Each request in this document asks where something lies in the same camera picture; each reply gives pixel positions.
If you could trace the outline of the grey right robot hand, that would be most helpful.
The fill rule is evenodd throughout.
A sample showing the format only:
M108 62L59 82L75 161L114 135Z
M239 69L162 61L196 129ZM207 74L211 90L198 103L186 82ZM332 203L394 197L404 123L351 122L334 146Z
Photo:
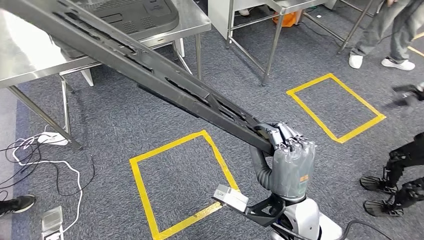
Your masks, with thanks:
M284 200L303 199L314 171L316 143L282 121L259 123L254 129L267 137L273 150L269 167L264 152L249 147L259 184Z

